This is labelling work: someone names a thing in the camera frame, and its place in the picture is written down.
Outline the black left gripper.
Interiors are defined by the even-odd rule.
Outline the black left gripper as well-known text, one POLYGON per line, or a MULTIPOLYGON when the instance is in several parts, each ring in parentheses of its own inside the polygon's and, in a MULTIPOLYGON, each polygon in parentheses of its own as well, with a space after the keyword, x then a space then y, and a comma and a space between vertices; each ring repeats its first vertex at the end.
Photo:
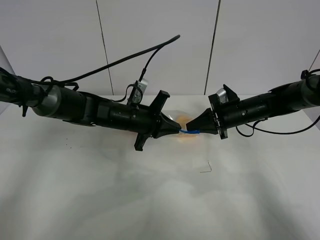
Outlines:
POLYGON ((150 106, 139 110, 139 113, 144 113, 145 115, 137 120, 140 128, 134 143, 136 151, 143 151, 144 144, 148 138, 158 139, 180 132, 181 125, 162 113, 162 108, 169 97, 168 92, 160 90, 150 106))

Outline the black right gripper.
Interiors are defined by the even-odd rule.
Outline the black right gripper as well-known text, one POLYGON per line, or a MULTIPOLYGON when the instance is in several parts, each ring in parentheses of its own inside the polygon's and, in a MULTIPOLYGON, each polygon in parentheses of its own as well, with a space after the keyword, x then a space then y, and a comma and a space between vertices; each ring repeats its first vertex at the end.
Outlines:
POLYGON ((228 102, 220 103, 217 94, 212 94, 208 96, 211 109, 207 108, 201 115, 191 120, 186 124, 186 129, 188 131, 198 131, 199 133, 206 133, 217 135, 219 134, 222 140, 228 138, 228 132, 226 123, 224 120, 223 109, 228 106, 235 105, 240 101, 238 95, 230 89, 227 85, 223 84, 223 87, 228 96, 228 102))

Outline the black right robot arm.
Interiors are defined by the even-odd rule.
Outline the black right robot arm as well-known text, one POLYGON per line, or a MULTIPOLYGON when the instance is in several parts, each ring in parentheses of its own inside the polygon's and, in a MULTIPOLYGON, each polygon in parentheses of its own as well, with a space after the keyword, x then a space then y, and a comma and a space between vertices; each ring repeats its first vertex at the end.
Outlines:
POLYGON ((301 80, 241 100, 227 85, 208 97, 210 107, 186 124, 188 131, 228 137, 227 130, 320 105, 320 77, 303 71, 301 80))

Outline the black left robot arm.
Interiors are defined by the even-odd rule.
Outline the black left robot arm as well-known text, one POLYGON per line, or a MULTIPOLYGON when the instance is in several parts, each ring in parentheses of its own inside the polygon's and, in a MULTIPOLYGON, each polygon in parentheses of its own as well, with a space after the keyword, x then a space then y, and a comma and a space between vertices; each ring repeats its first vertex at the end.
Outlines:
POLYGON ((25 116, 28 108, 41 117, 71 124, 137 133, 134 148, 142 151, 146 140, 178 134, 181 126, 162 113, 169 93, 161 90, 149 106, 121 104, 92 93, 78 91, 77 83, 69 89, 56 81, 38 84, 0 70, 0 100, 18 105, 25 116))

